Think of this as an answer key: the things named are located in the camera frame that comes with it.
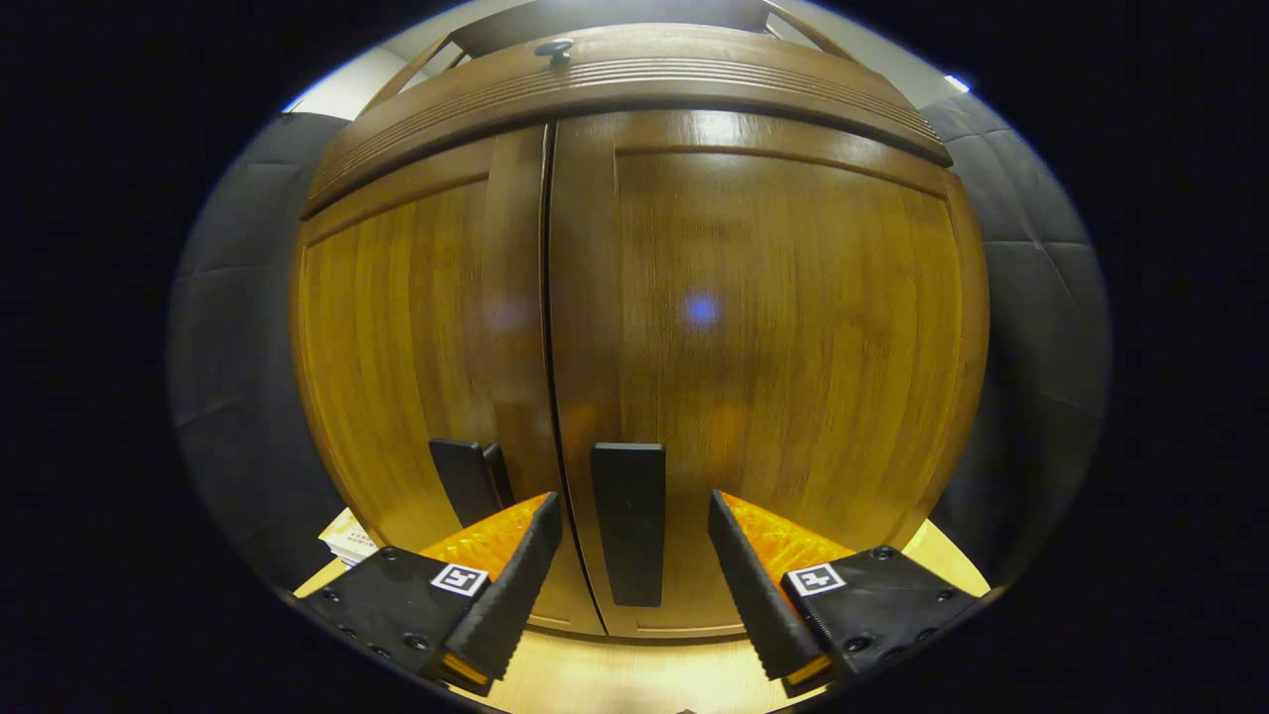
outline wooden floor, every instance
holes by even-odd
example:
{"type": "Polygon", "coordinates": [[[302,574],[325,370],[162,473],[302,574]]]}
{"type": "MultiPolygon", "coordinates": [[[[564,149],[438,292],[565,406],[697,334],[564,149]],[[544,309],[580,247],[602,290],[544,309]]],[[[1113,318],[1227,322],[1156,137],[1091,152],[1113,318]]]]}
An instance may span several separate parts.
{"type": "MultiPolygon", "coordinates": [[[[926,521],[904,554],[978,597],[987,582],[926,521]]],[[[296,591],[303,597],[344,572],[335,559],[296,591]]],[[[765,714],[824,691],[784,696],[763,675],[745,637],[713,640],[628,640],[569,637],[529,626],[489,696],[458,694],[514,714],[765,714]]]]}

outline black door handle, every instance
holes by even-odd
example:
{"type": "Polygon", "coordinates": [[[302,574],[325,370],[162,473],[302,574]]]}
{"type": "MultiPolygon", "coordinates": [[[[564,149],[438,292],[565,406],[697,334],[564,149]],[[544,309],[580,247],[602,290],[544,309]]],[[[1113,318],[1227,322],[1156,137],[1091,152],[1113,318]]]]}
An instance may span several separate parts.
{"type": "Polygon", "coordinates": [[[476,443],[434,439],[428,450],[454,516],[464,529],[515,503],[499,445],[481,449],[476,443]]]}
{"type": "Polygon", "coordinates": [[[665,448],[596,444],[590,450],[590,473],[613,602],[660,607],[665,568],[665,448]]]}

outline wood grain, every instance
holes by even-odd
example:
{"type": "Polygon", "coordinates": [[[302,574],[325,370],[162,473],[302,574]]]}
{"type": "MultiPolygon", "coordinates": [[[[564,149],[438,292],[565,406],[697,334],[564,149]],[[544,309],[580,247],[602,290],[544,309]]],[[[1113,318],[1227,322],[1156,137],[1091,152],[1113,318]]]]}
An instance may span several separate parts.
{"type": "MultiPolygon", "coordinates": [[[[904,554],[973,597],[987,582],[973,563],[925,521],[904,554]]],[[[296,591],[303,597],[344,572],[339,559],[296,591]]],[[[786,699],[766,681],[744,638],[713,640],[621,640],[524,632],[505,678],[489,696],[458,694],[514,714],[681,711],[761,714],[821,694],[786,699]]]]}
{"type": "Polygon", "coordinates": [[[912,538],[982,382],[986,282],[966,212],[938,166],[789,119],[560,123],[556,396],[609,634],[740,630],[706,536],[711,488],[854,550],[912,538]],[[589,464],[600,441],[666,449],[660,609],[612,601],[589,464]]]}
{"type": "Polygon", "coordinates": [[[684,24],[571,33],[556,66],[530,43],[476,57],[367,110],[332,141],[302,209],[428,152],[516,123],[646,107],[741,108],[796,117],[897,146],[939,165],[934,129],[884,77],[765,34],[684,24]]]}
{"type": "MultiPolygon", "coordinates": [[[[459,529],[431,439],[501,445],[522,501],[563,490],[542,331],[546,138],[536,126],[420,161],[301,230],[301,394],[336,487],[379,545],[420,550],[459,529]]],[[[571,545],[534,614],[602,634],[571,545]]]]}

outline cabinet knob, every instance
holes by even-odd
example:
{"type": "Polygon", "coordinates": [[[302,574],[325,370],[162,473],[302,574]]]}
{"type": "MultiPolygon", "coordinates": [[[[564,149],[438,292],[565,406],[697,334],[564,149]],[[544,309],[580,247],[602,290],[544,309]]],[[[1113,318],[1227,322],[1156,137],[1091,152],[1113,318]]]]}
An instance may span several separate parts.
{"type": "Polygon", "coordinates": [[[538,57],[551,56],[552,65],[562,65],[569,61],[569,49],[572,48],[571,37],[557,37],[551,42],[538,44],[533,51],[538,57]]]}

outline white wall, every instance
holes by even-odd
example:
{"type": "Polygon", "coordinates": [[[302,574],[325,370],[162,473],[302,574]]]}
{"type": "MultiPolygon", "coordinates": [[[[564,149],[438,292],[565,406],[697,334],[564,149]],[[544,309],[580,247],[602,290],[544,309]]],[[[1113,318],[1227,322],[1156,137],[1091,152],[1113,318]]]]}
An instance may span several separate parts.
{"type": "MultiPolygon", "coordinates": [[[[943,79],[947,72],[939,71],[938,67],[862,24],[805,0],[780,0],[779,5],[829,36],[865,67],[888,79],[895,89],[917,109],[961,93],[959,89],[943,79]]],[[[775,18],[773,18],[772,27],[791,42],[815,47],[803,41],[801,36],[789,37],[780,32],[788,25],[775,18]]],[[[789,28],[789,33],[793,33],[792,28],[789,28]]]]}
{"type": "MultiPolygon", "coordinates": [[[[383,47],[376,47],[310,86],[283,110],[355,119],[374,93],[405,65],[406,61],[401,57],[383,47]]],[[[406,88],[423,79],[423,75],[415,75],[406,82],[406,88]]]]}

